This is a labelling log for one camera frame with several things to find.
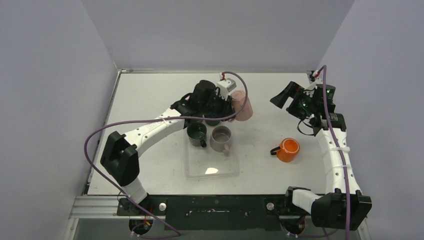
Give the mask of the dark green mug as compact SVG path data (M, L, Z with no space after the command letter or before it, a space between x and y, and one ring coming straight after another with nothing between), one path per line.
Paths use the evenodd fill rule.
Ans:
M214 118L212 116L206 116L205 115L204 117L207 118L207 119L211 119L211 120L205 120L205 123L208 126L214 127L214 126L217 126L217 125L219 125L221 123L220 120L214 120Z

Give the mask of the pale pink faceted mug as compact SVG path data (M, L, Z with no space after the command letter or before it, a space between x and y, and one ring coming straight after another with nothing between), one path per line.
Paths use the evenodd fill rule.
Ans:
M253 116L253 108L246 92L243 90L236 90L231 95L232 109L238 114L229 120L229 122L239 121L245 122Z

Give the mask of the lilac mug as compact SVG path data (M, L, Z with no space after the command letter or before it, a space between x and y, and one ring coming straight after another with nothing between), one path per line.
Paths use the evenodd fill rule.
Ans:
M222 125L212 130L209 143L215 152L223 153L224 156L229 157L232 140L231 130Z

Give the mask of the grey mug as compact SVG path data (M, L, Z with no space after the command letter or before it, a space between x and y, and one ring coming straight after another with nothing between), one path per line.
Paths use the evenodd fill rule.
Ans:
M195 147L207 147L207 127L201 122L194 122L190 124L186 133L188 136L189 142Z

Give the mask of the orange mug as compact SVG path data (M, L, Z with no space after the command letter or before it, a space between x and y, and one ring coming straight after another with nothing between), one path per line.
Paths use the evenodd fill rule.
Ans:
M279 146L270 150L271 156L276 156L280 161L289 163L295 159L300 151L300 144L293 138L285 138Z

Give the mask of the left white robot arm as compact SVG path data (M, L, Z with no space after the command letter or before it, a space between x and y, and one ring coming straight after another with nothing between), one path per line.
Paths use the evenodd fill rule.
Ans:
M170 134L185 129L198 117L218 119L234 113L231 92L237 84L232 79L217 83L200 80L192 92L185 94L155 119L125 133L112 132L106 140L100 163L131 197L129 208L136 215L149 210L149 194L138 176L139 157Z

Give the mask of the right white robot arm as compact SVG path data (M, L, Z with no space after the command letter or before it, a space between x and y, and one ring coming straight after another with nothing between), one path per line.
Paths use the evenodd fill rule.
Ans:
M286 111L307 121L318 141L325 169L325 191L313 193L304 187L288 187L282 207L290 215L298 211L309 214L316 227L355 231L372 208L370 196L364 195L355 179L347 146L347 126L336 113L332 85L312 83L304 88L291 81L270 102L282 108L291 98Z

